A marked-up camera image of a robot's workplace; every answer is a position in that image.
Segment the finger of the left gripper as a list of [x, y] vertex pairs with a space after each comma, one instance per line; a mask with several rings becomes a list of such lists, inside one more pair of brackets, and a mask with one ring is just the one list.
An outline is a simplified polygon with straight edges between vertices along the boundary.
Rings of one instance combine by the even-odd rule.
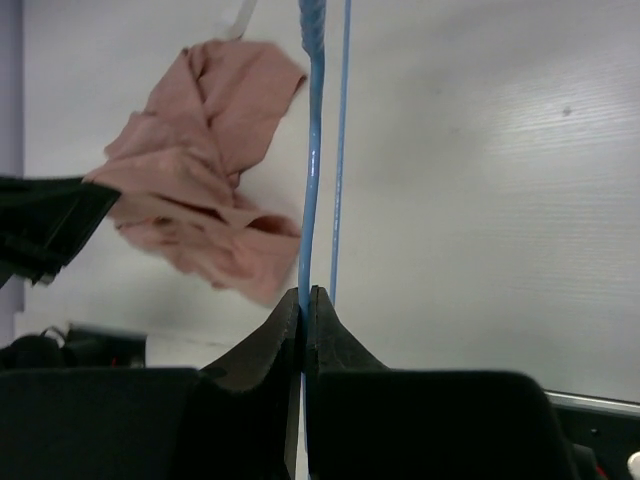
[[50, 284], [85, 247], [120, 198], [70, 178], [1, 178], [1, 283]]

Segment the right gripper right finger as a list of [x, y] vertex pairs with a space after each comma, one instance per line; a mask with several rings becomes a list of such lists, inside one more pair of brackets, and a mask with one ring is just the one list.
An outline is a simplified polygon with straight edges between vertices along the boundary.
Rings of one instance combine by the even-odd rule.
[[400, 370], [310, 295], [305, 359], [314, 479], [575, 479], [551, 403], [506, 371]]

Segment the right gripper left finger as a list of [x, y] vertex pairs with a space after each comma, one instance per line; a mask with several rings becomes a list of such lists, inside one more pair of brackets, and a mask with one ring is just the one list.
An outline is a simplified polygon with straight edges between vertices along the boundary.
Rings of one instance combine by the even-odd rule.
[[291, 479], [299, 306], [200, 368], [1, 370], [5, 479]]

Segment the pink t shirt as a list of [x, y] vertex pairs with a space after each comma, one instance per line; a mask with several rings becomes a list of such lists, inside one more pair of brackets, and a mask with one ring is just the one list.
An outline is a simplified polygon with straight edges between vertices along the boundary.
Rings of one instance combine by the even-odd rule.
[[266, 156], [304, 71], [268, 42], [210, 40], [183, 49], [145, 107], [106, 146], [86, 181], [115, 189], [109, 211], [132, 246], [212, 287], [268, 304], [301, 232], [239, 191]]

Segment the blue wire hanger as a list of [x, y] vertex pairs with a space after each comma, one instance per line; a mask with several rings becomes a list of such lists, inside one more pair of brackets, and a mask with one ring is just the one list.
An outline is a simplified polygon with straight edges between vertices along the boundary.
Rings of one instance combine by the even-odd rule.
[[338, 279], [352, 3], [350, 1], [344, 3], [343, 14], [336, 178], [328, 290], [311, 284], [312, 247], [321, 167], [327, 3], [325, 1], [300, 1], [298, 5], [302, 47], [310, 60], [308, 167], [298, 261], [298, 302], [301, 313], [301, 331], [305, 342], [301, 383], [304, 394], [305, 449], [308, 477], [310, 479], [319, 479], [321, 477], [319, 467], [321, 460], [321, 420], [318, 396], [318, 341], [320, 339], [321, 307], [323, 305], [334, 305]]

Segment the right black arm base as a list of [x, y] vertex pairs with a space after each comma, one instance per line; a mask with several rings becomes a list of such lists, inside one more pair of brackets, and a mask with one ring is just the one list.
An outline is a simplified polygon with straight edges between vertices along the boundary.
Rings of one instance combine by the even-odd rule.
[[147, 336], [71, 324], [22, 335], [1, 348], [1, 370], [145, 368]]

